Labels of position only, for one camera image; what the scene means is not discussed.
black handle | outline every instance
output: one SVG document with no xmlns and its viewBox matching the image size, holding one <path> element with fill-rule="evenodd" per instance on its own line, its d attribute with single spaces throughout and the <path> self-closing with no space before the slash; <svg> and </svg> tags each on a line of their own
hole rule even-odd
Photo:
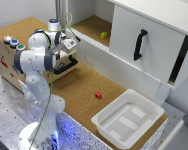
<svg viewBox="0 0 188 150">
<path fill-rule="evenodd" d="M 142 57 L 142 55 L 139 52 L 140 52 L 141 44 L 142 44 L 142 37 L 145 36 L 146 34 L 147 34 L 147 31 L 142 29 L 141 33 L 139 34 L 139 36 L 137 38 L 136 48 L 135 48 L 135 52 L 134 52 L 134 60 L 135 61 Z"/>
<path fill-rule="evenodd" d="M 78 61 L 75 58 L 73 58 L 72 55 L 69 56 L 69 60 L 71 61 L 71 63 L 69 63 L 68 65 L 58 69 L 54 69 L 54 74 L 59 75 L 78 63 Z"/>
</svg>

white plastic bin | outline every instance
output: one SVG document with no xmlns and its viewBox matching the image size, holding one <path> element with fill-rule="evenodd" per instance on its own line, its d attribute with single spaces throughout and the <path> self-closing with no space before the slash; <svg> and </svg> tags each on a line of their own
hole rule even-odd
<svg viewBox="0 0 188 150">
<path fill-rule="evenodd" d="M 163 113 L 163 108 L 130 89 L 96 114 L 92 122 L 116 147 L 130 149 Z"/>
</svg>

cabinet drawer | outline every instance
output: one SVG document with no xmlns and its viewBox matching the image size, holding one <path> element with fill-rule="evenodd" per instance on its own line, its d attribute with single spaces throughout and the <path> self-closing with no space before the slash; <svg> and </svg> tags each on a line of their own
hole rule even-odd
<svg viewBox="0 0 188 150">
<path fill-rule="evenodd" d="M 137 38 L 144 29 L 142 57 L 134 60 Z M 168 82 L 185 35 L 132 11 L 115 6 L 110 52 L 154 77 Z"/>
</svg>

yellow object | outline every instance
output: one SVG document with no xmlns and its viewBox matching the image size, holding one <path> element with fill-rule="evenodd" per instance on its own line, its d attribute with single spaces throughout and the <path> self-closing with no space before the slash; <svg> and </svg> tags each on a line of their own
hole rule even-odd
<svg viewBox="0 0 188 150">
<path fill-rule="evenodd" d="M 101 38 L 106 39 L 106 38 L 107 38 L 107 35 L 108 35 L 108 34 L 107 34 L 106 32 L 102 32 L 102 33 L 101 33 Z"/>
</svg>

drawer knob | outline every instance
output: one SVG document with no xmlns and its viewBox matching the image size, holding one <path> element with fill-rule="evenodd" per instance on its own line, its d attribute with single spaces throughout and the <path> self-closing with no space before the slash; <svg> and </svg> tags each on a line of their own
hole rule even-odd
<svg viewBox="0 0 188 150">
<path fill-rule="evenodd" d="M 147 34 L 147 31 L 144 29 L 141 30 L 141 33 L 138 35 L 137 42 L 136 42 L 136 48 L 134 52 L 134 61 L 137 61 L 139 58 L 142 57 L 140 54 L 141 44 L 142 44 L 142 37 Z"/>
</svg>

